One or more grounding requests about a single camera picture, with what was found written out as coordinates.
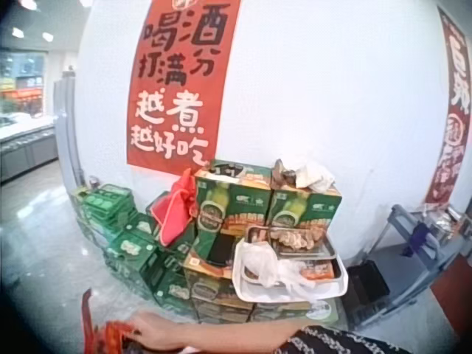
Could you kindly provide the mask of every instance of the person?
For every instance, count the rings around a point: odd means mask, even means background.
[[[383,341],[313,325],[309,319],[243,324],[179,324],[141,312],[125,334],[149,350],[169,352],[184,347],[205,353],[408,353]]]

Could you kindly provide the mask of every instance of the patterned sleeve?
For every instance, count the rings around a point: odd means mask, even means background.
[[[309,326],[299,330],[275,351],[275,354],[409,354],[406,350],[384,341],[377,341],[350,332]]]

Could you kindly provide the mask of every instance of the red cloth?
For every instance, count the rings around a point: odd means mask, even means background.
[[[134,328],[124,322],[107,321],[105,327],[94,329],[89,307],[90,297],[91,289],[88,289],[82,295],[84,354],[122,354],[123,333],[132,333]]]
[[[150,208],[161,225],[159,240],[163,246],[169,246],[180,236],[195,215],[195,191],[195,178],[192,170],[187,168],[172,185],[170,193]]]

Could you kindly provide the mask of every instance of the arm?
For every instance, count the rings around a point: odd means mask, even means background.
[[[128,337],[148,349],[194,347],[207,353],[269,353],[314,322],[288,319],[244,324],[176,324],[153,313],[140,313],[131,324],[139,334]]]

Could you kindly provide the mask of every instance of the tiled floor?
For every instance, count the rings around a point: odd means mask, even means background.
[[[58,162],[1,188],[2,285],[21,316],[54,353],[81,353],[82,293],[92,287],[96,324],[138,308],[169,313],[132,294],[107,271],[101,251],[74,220]],[[414,353],[444,353],[456,337],[430,291],[417,304],[362,331]]]

